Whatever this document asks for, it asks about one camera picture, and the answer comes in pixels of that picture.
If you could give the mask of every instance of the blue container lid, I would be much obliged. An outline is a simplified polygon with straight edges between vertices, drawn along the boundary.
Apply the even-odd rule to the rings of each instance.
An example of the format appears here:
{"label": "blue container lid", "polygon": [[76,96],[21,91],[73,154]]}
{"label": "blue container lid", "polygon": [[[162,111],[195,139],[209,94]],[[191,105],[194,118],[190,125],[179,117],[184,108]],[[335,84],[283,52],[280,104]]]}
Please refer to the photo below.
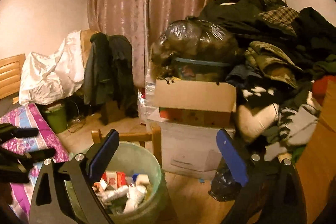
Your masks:
{"label": "blue container lid", "polygon": [[221,62],[214,62],[214,61],[203,61],[203,60],[194,60],[194,59],[185,59],[176,57],[175,61],[195,64],[195,65],[205,65],[205,66],[215,66],[215,67],[231,67],[232,65],[229,63],[221,63]]}

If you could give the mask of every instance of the plaid shirt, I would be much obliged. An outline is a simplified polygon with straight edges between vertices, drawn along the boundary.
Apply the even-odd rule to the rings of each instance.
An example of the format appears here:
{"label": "plaid shirt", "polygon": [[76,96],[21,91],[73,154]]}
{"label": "plaid shirt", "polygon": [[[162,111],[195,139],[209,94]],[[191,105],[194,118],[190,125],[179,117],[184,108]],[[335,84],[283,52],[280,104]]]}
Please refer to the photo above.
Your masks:
{"label": "plaid shirt", "polygon": [[281,29],[285,29],[291,35],[296,36],[292,27],[292,22],[299,16],[299,13],[294,9],[289,7],[280,7],[276,10],[262,12],[258,16],[268,23],[271,23]]}

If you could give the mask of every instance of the metal pivot bolt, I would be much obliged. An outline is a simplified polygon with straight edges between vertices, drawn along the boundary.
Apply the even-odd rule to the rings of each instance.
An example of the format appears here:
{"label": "metal pivot bolt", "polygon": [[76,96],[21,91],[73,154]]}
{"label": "metal pivot bolt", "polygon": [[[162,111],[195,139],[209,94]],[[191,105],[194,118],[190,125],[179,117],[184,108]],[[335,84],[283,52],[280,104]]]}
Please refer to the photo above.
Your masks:
{"label": "metal pivot bolt", "polygon": [[83,155],[83,154],[77,154],[77,155],[75,156],[75,160],[80,161],[80,160],[82,160],[82,159],[84,159],[84,155]]}
{"label": "metal pivot bolt", "polygon": [[260,160],[260,156],[257,155],[257,154],[253,154],[253,155],[251,156],[251,159],[252,159],[253,161],[259,161],[259,160]]}
{"label": "metal pivot bolt", "polygon": [[291,162],[289,159],[284,159],[284,160],[283,160],[283,163],[284,163],[285,165],[291,165],[291,164],[292,164],[292,162]]}
{"label": "metal pivot bolt", "polygon": [[45,160],[44,160],[44,164],[45,164],[45,165],[49,165],[49,164],[51,164],[51,159],[45,159]]}

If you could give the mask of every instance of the purple and blue bedspread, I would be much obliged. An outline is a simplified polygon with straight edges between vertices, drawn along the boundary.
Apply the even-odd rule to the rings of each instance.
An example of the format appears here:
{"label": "purple and blue bedspread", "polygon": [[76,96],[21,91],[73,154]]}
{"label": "purple and blue bedspread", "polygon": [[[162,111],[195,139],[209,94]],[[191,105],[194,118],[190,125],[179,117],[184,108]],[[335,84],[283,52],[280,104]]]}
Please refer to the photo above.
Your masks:
{"label": "purple and blue bedspread", "polygon": [[[6,122],[21,128],[38,128],[40,133],[38,136],[32,138],[11,139],[4,143],[2,147],[18,154],[53,147],[56,149],[56,154],[53,158],[55,162],[69,160],[68,152],[63,148],[60,140],[50,129],[47,122],[42,118],[41,113],[34,103],[20,106],[0,118],[0,123]],[[41,166],[42,162],[37,163],[30,171],[30,183],[11,183],[14,200],[12,208],[24,222],[28,221],[27,216],[29,215],[31,198]]]}

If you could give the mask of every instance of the red fabric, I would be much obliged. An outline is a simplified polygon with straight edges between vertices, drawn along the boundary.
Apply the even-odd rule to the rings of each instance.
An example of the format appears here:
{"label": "red fabric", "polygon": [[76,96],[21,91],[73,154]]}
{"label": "red fabric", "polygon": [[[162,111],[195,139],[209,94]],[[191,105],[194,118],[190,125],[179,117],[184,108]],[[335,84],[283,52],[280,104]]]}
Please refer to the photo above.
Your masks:
{"label": "red fabric", "polygon": [[316,80],[313,84],[312,93],[313,97],[322,106],[323,100],[327,92],[328,81],[336,82],[336,76],[326,75],[321,79]]}

